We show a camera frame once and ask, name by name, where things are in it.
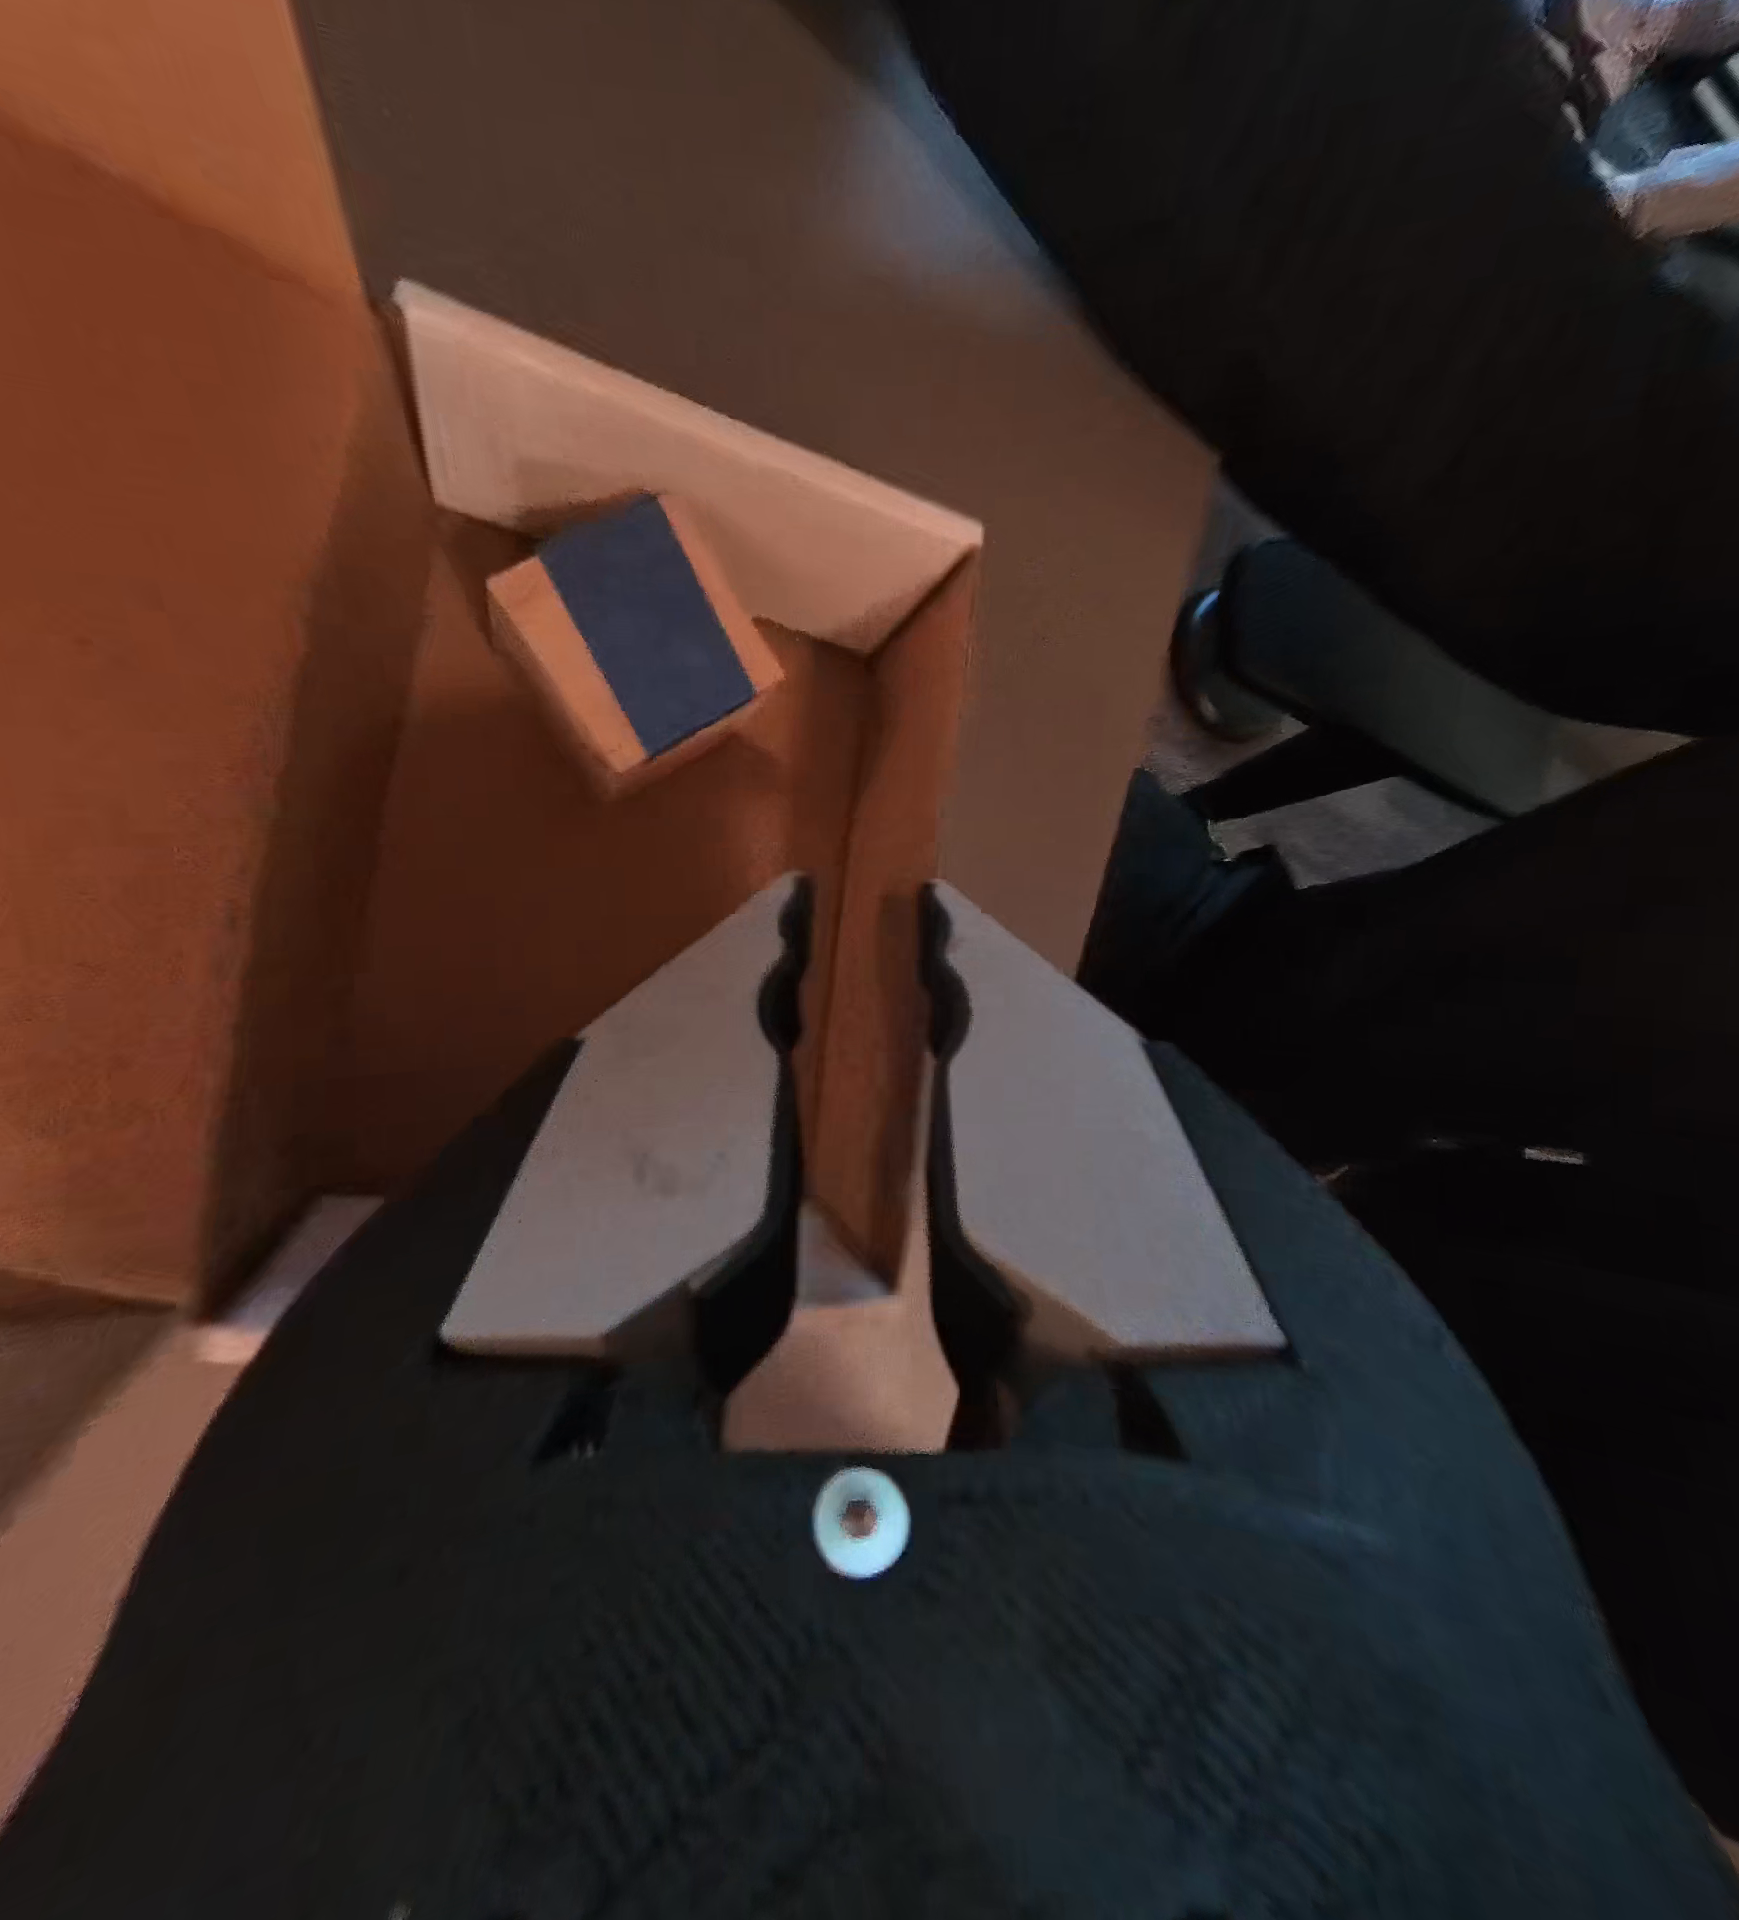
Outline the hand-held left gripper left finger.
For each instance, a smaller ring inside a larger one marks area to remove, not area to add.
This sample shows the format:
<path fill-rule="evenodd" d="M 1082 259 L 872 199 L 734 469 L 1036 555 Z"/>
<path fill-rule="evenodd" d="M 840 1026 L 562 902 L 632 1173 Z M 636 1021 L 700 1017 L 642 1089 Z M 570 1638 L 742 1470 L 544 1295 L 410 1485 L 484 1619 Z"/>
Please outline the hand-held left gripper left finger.
<path fill-rule="evenodd" d="M 578 1036 L 452 1352 L 690 1363 L 714 1393 L 760 1365 L 796 1295 L 812 925 L 812 877 L 778 876 Z"/>

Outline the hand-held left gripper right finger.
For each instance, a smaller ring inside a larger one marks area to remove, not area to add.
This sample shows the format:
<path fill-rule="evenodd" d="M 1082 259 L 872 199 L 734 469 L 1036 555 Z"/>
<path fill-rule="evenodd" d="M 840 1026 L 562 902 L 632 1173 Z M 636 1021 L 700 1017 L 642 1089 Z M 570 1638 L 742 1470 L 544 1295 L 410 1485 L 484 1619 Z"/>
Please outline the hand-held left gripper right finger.
<path fill-rule="evenodd" d="M 960 1414 L 1288 1335 L 1142 1036 L 944 880 L 920 895 L 932 1329 Z"/>

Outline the wooden cube dark face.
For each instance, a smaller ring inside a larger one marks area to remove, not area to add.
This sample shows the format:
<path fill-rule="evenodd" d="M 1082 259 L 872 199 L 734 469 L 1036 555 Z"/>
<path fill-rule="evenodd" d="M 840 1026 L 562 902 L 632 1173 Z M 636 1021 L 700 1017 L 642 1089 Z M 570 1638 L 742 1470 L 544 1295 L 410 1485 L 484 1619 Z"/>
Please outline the wooden cube dark face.
<path fill-rule="evenodd" d="M 486 594 L 498 649 L 610 800 L 710 754 L 786 684 L 778 647 L 668 492 L 566 519 Z"/>

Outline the white mailer box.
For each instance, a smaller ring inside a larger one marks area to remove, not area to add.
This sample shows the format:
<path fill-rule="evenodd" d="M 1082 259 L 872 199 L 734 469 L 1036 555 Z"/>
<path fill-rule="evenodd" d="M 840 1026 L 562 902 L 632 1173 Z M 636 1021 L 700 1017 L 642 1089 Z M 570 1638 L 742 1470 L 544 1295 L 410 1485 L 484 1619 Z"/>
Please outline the white mailer box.
<path fill-rule="evenodd" d="M 0 4 L 0 1299 L 194 1303 L 578 1024 L 340 1083 L 448 583 L 286 7 Z"/>

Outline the person's right forearm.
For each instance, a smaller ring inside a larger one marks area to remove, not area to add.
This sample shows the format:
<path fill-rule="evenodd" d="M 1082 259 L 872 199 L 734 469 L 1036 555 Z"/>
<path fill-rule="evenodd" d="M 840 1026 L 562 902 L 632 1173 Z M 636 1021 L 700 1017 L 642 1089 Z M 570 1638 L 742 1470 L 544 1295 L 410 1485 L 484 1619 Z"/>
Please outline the person's right forearm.
<path fill-rule="evenodd" d="M 954 132 L 1238 489 L 1555 713 L 1739 728 L 1739 313 L 1517 4 L 894 4 Z"/>

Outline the dark swivel chair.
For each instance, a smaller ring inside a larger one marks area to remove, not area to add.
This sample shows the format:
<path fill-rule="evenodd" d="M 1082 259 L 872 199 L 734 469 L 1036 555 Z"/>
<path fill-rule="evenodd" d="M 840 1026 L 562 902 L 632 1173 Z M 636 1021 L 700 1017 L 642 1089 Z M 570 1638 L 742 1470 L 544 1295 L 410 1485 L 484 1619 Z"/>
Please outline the dark swivel chair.
<path fill-rule="evenodd" d="M 1242 545 L 1186 599 L 1170 680 L 1206 732 L 1256 748 L 1194 786 L 1212 823 L 1380 781 L 1495 823 L 1679 744 L 1529 705 L 1288 538 Z"/>

